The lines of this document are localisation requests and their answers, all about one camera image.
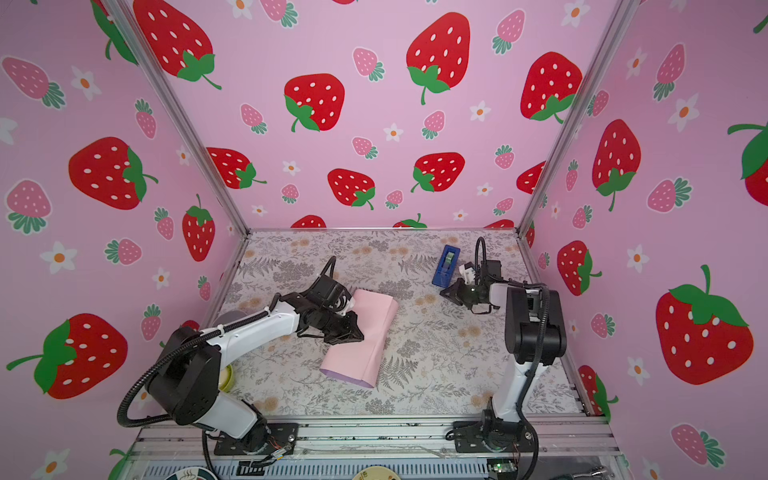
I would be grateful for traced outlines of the purple wrapping paper sheet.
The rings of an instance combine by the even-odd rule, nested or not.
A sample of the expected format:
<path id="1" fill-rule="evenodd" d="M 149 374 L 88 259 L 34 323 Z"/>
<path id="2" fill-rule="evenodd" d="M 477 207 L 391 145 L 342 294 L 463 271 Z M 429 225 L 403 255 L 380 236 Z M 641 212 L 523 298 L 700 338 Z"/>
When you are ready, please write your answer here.
<path id="1" fill-rule="evenodd" d="M 389 295 L 357 289 L 353 294 L 352 312 L 363 340 L 331 346 L 320 371 L 329 378 L 363 388 L 376 386 L 385 342 L 399 308 Z"/>

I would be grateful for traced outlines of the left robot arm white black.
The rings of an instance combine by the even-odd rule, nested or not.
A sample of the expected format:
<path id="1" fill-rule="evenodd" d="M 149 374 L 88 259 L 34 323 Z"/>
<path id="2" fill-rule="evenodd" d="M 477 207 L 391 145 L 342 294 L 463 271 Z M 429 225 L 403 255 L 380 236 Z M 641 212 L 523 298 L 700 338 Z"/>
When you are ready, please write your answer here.
<path id="1" fill-rule="evenodd" d="M 220 372 L 245 354 L 280 337 L 316 329 L 329 345 L 357 343 L 364 334 L 355 300 L 329 276 L 302 292 L 277 293 L 263 310 L 195 332 L 177 329 L 157 361 L 131 386 L 117 411 L 125 428 L 174 421 L 218 431 L 247 453 L 269 443 L 269 425 L 257 408 L 219 388 Z"/>

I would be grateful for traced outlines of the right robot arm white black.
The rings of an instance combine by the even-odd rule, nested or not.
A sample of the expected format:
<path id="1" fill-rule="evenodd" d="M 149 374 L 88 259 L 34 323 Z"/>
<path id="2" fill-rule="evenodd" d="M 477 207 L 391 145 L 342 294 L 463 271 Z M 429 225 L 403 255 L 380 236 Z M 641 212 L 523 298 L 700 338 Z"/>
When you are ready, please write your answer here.
<path id="1" fill-rule="evenodd" d="M 542 283 L 504 280 L 500 263 L 484 262 L 479 271 L 472 264 L 464 275 L 440 295 L 477 315 L 504 314 L 504 344 L 510 354 L 502 382 L 480 419 L 457 421 L 446 434 L 460 453 L 537 452 L 538 436 L 524 414 L 524 404 L 535 382 L 554 361 L 566 353 L 562 306 L 557 291 Z"/>

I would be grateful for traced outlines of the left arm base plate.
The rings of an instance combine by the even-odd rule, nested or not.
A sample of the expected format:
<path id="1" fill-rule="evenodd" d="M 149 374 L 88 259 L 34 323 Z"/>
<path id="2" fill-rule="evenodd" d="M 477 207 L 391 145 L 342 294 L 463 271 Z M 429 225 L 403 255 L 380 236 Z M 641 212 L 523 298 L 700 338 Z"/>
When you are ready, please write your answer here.
<path id="1" fill-rule="evenodd" d="M 216 441 L 214 454 L 217 456 L 248 455 L 265 457 L 274 454 L 290 455 L 299 433 L 298 423 L 257 424 L 242 439 L 221 434 Z"/>

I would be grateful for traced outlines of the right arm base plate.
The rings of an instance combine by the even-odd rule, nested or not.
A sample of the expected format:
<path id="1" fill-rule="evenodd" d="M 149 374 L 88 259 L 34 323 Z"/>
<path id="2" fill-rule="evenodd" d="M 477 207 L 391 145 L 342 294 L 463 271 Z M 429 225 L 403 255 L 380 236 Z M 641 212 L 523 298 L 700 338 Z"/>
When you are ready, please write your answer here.
<path id="1" fill-rule="evenodd" d="M 527 425 L 496 420 L 456 421 L 445 439 L 459 453 L 532 453 L 538 446 Z"/>

